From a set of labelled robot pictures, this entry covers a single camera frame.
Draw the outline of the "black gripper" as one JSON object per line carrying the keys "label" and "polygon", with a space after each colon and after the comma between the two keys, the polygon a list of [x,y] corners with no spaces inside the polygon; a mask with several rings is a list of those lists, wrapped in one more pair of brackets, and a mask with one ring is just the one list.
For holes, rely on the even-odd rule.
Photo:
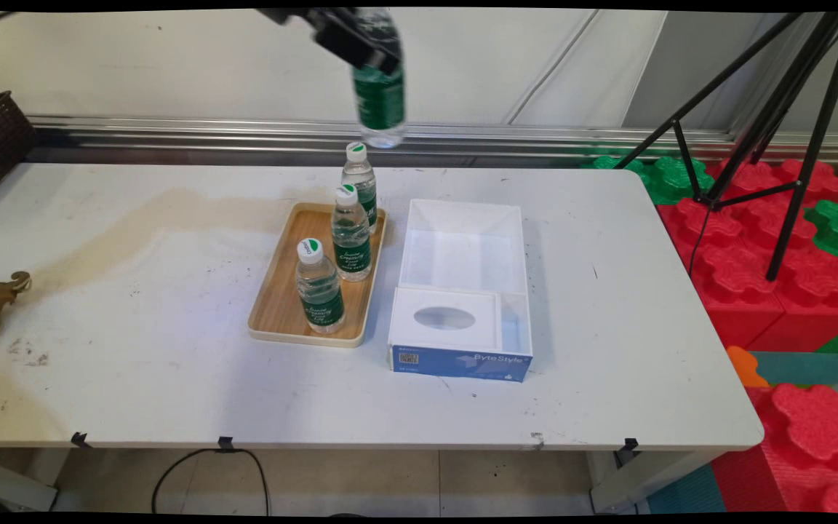
{"label": "black gripper", "polygon": [[315,9],[315,7],[266,7],[256,9],[277,25],[292,19],[316,29],[314,41],[355,69],[370,67],[391,76],[400,67],[400,56],[374,39],[390,39],[389,9]]}

